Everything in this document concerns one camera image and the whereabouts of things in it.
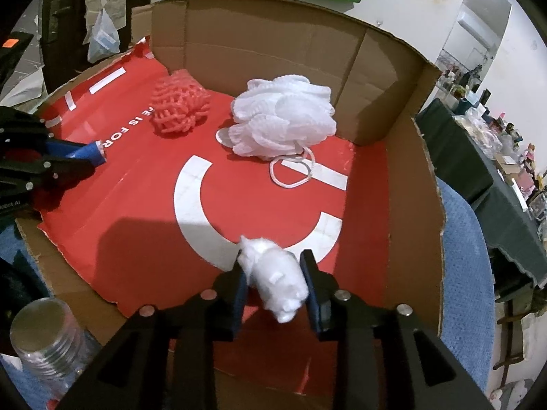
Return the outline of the blue carpet mat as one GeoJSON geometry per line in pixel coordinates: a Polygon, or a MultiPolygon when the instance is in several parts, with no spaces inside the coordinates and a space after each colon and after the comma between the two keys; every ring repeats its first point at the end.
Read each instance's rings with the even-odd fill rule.
{"type": "Polygon", "coordinates": [[[491,263],[471,206],[443,180],[437,183],[445,212],[441,340],[483,390],[495,338],[491,263]]]}

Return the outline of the white cotton wad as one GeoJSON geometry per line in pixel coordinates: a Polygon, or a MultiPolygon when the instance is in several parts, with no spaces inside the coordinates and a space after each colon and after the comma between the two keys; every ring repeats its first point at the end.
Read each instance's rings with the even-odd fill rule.
{"type": "Polygon", "coordinates": [[[288,323],[296,316],[309,296],[296,256],[268,239],[242,235],[237,263],[278,323],[288,323]]]}

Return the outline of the red foam net ball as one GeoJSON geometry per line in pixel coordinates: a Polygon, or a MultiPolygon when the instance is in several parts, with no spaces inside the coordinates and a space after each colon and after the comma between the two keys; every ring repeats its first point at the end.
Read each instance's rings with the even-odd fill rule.
{"type": "Polygon", "coordinates": [[[185,134],[207,118],[211,95],[187,69],[177,69],[156,83],[150,107],[156,132],[185,134]]]}

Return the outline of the clear jar with gold beads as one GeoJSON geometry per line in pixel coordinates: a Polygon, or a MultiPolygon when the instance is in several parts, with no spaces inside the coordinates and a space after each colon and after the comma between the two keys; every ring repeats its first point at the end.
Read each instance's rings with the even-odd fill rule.
{"type": "Polygon", "coordinates": [[[69,306],[53,297],[25,305],[12,321],[9,338],[22,364],[56,399],[66,394],[101,349],[69,306]]]}

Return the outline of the red cardboard box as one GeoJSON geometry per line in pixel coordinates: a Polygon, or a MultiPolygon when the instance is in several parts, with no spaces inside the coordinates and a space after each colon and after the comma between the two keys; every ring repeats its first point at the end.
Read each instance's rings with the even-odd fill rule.
{"type": "Polygon", "coordinates": [[[164,0],[23,132],[38,231],[103,346],[62,409],[437,409],[439,71],[293,0],[164,0]]]}

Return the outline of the blue felt roll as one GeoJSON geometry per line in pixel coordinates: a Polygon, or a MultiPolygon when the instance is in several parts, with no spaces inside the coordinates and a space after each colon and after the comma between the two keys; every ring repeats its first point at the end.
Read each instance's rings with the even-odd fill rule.
{"type": "Polygon", "coordinates": [[[46,142],[49,154],[60,158],[88,160],[94,167],[107,161],[104,145],[101,141],[89,142],[87,145],[79,142],[69,142],[49,139],[46,142]]]}

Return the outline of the dark green cluttered table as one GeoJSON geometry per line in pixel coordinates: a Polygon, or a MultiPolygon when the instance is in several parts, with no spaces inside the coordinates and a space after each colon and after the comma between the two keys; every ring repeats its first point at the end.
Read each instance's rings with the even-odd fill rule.
{"type": "Polygon", "coordinates": [[[472,207],[488,247],[499,250],[535,284],[545,286],[546,252],[538,227],[500,177],[493,161],[439,99],[434,99],[415,120],[436,175],[472,207]]]}

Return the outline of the white mesh bath pouf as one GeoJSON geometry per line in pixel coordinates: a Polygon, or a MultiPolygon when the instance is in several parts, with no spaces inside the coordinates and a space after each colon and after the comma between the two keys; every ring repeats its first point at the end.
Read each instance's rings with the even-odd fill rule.
{"type": "Polygon", "coordinates": [[[231,103],[234,124],[219,129],[215,138],[242,158],[269,163],[272,182],[285,189],[307,183],[316,163],[311,148],[336,134],[331,89],[302,75],[283,75],[272,81],[252,79],[231,103]],[[306,177],[284,183],[275,165],[288,160],[306,168],[306,177]]]}

